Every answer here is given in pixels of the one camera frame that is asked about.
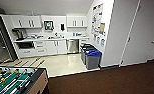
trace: gray trash can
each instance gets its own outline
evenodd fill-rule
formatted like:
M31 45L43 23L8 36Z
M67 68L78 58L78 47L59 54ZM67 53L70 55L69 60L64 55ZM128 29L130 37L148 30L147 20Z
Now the gray trash can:
M81 47L81 59L83 61L83 63L86 65L86 60L85 60L85 51L88 50L94 50L96 49L94 46L92 46L91 44L85 44L83 47Z
M86 54L86 68L88 70L98 68L102 53L98 50L89 50Z

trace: refrigerator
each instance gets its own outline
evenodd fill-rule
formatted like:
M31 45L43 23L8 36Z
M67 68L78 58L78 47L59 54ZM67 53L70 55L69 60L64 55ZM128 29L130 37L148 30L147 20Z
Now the refrigerator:
M17 55L9 38L3 19L0 16L0 63L9 59L10 61L14 61L17 59Z

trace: poster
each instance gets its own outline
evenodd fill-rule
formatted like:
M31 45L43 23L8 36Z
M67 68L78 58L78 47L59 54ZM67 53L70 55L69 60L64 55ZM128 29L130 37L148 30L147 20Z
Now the poster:
M93 7L92 34L94 35L99 35L99 33L102 34L102 32L100 32L102 12L103 12L103 4Z

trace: blue recycling bin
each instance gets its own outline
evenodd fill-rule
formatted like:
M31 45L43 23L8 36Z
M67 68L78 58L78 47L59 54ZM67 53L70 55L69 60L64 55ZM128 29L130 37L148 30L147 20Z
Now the blue recycling bin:
M98 50L89 50L85 52L86 68L88 70L98 68L102 53Z

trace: white cabinet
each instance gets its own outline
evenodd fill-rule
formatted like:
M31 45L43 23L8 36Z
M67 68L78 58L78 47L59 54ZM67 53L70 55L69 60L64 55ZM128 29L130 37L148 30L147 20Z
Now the white cabinet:
M46 41L46 46L47 46L48 55L57 54L57 48L56 48L55 41Z
M46 48L46 42L45 41L34 41L33 43L34 43L35 49Z
M41 28L40 16L10 15L14 28Z
M40 28L41 22L39 16L20 16L23 28Z
M35 56L47 55L47 49L35 49Z
M57 54L67 54L66 40L57 41Z
M14 28L22 28L20 15L10 15Z
M67 27L87 27L87 17L86 16L67 16Z
M33 57L35 56L35 49L18 49L18 54L20 58Z
M66 40L46 41L48 55L67 54Z

